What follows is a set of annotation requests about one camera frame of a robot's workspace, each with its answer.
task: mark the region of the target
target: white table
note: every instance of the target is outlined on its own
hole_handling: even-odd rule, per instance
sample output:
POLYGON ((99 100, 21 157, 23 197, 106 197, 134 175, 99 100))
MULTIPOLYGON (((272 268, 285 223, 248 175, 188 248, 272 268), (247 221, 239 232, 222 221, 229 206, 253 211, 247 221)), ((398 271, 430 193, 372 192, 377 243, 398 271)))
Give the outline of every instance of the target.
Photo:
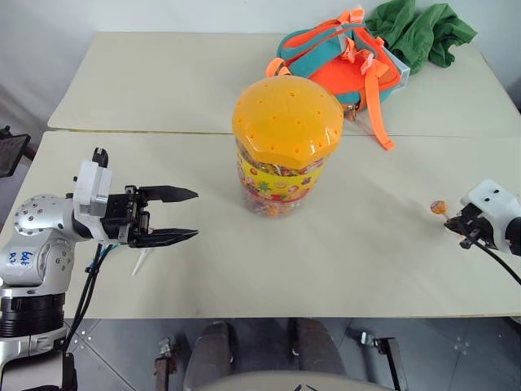
MULTIPOLYGON (((230 133, 242 89, 264 77, 283 35, 98 33, 48 125, 56 129, 230 133)), ((474 45, 427 64, 383 104, 391 135, 507 137, 519 113, 474 45)), ((360 115, 369 123, 367 112, 360 115)), ((347 123, 345 134, 361 131, 347 123)))
MULTIPOLYGON (((461 249, 461 238, 429 210, 445 199, 456 213, 460 196, 483 178, 519 195, 520 138, 396 141, 388 153, 369 137, 345 136, 304 208, 272 220, 242 206, 231 135, 47 132, 15 206, 71 191, 96 146, 109 153, 113 193, 125 184, 199 193, 180 204, 151 203, 153 227, 197 228, 199 235, 155 249, 134 278, 138 251, 115 250, 87 317, 521 314, 514 280, 477 248, 461 249)), ((0 246, 10 236, 6 227, 0 246)), ((77 245, 68 317, 94 250, 92 241, 77 245)), ((501 256, 521 273, 521 257, 501 256)))

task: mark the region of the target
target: chair leg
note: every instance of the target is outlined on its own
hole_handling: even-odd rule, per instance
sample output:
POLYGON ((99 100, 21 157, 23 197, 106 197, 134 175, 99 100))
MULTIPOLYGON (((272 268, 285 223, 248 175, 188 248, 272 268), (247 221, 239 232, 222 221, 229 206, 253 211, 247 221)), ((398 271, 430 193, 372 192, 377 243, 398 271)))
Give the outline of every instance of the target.
POLYGON ((183 384, 184 391, 192 391, 212 383, 231 371, 230 330, 224 322, 204 329, 195 342, 183 384))
POLYGON ((300 370, 345 376, 342 358, 322 323, 314 319, 296 319, 294 324, 300 370))

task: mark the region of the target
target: plastic jar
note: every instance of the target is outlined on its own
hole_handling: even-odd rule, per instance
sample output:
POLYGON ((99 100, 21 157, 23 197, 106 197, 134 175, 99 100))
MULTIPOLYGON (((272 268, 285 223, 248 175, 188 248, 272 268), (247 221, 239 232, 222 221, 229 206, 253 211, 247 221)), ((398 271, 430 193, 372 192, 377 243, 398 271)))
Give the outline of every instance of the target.
POLYGON ((344 111, 314 81, 277 76, 240 96, 233 127, 246 207, 276 217, 301 205, 342 137, 344 111))

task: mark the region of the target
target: label on robot arm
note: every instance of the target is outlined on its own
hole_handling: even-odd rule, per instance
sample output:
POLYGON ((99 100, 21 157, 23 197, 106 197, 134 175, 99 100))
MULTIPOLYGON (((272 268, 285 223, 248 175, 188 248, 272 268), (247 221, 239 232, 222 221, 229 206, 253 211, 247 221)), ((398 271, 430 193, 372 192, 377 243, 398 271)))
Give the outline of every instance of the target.
POLYGON ((11 266, 33 267, 33 253, 26 248, 12 248, 7 253, 7 263, 11 266))

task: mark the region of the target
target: backpack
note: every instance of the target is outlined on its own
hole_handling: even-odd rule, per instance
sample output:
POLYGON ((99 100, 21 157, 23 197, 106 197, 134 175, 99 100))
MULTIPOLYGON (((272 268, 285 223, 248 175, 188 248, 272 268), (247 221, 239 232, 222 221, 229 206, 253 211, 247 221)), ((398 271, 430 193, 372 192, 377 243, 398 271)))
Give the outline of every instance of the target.
POLYGON ((398 87, 400 70, 364 24, 361 7, 314 29, 285 37, 267 69, 268 77, 291 74, 306 77, 329 90, 351 112, 367 107, 375 137, 385 150, 395 147, 383 124, 380 102, 398 87))

